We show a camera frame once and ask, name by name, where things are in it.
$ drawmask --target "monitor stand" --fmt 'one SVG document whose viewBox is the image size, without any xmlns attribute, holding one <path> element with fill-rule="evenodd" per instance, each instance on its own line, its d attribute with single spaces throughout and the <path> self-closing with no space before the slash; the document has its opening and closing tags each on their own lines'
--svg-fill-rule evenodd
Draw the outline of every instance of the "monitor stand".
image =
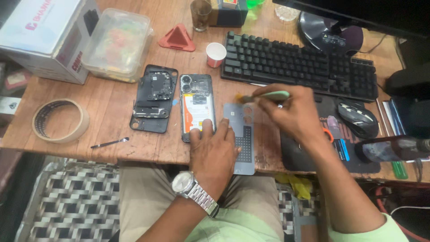
<svg viewBox="0 0 430 242">
<path fill-rule="evenodd" d="M 363 30 L 351 21 L 336 21 L 302 11 L 298 18 L 298 31 L 305 45 L 327 53 L 346 53 L 359 50 L 363 45 Z"/>
</svg>

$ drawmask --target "sleeve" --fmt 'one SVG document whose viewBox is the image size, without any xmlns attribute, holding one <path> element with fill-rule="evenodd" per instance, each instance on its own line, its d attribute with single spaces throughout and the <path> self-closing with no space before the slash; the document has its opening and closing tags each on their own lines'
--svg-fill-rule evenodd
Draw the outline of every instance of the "sleeve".
<svg viewBox="0 0 430 242">
<path fill-rule="evenodd" d="M 382 213 L 387 221 L 380 228 L 370 232 L 344 234 L 333 231 L 329 226 L 329 236 L 333 242 L 408 242 L 408 239 L 401 231 L 390 215 Z"/>
</svg>

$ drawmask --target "green-handled brush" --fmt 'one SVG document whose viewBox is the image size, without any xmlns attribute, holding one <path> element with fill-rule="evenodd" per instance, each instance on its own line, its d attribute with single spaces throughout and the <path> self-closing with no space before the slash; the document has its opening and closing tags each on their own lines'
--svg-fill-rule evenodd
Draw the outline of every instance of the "green-handled brush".
<svg viewBox="0 0 430 242">
<path fill-rule="evenodd" d="M 287 91 L 275 91 L 275 92 L 271 92 L 271 93 L 261 94 L 261 95 L 256 96 L 256 97 L 264 97 L 264 98 L 272 100 L 272 101 L 285 101 L 290 97 L 290 93 L 288 93 Z M 240 93 L 237 93 L 235 95 L 235 98 L 236 98 L 238 103 L 244 104 L 244 103 L 248 103 L 248 102 L 254 102 L 255 96 L 244 96 Z"/>
</svg>

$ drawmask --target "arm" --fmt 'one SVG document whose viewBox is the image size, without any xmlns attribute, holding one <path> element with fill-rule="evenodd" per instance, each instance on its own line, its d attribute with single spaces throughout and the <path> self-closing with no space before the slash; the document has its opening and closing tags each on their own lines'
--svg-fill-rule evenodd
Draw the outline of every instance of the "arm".
<svg viewBox="0 0 430 242">
<path fill-rule="evenodd" d="M 234 147 L 234 132 L 224 118 L 213 135 L 212 121 L 203 121 L 203 131 L 190 132 L 190 171 L 200 186 L 218 201 L 233 175 L 234 162 L 241 148 Z M 207 216 L 192 199 L 177 196 L 163 215 L 137 241 L 184 241 Z"/>
<path fill-rule="evenodd" d="M 257 98 L 258 104 L 282 131 L 306 149 L 315 162 L 333 229 L 340 233 L 362 233 L 381 227 L 385 217 L 355 182 L 324 135 L 312 90 L 272 84 L 256 90 L 253 95 L 278 90 L 290 93 L 282 109 L 263 98 Z"/>
</svg>

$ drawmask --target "metal watch strap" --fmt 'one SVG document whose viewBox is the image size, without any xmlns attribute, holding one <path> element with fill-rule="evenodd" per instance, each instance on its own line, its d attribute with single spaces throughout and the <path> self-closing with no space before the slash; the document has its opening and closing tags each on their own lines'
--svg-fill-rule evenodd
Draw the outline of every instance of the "metal watch strap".
<svg viewBox="0 0 430 242">
<path fill-rule="evenodd" d="M 218 213 L 218 204 L 198 183 L 188 193 L 188 197 L 200 205 L 208 213 L 209 217 L 215 217 Z"/>
</svg>

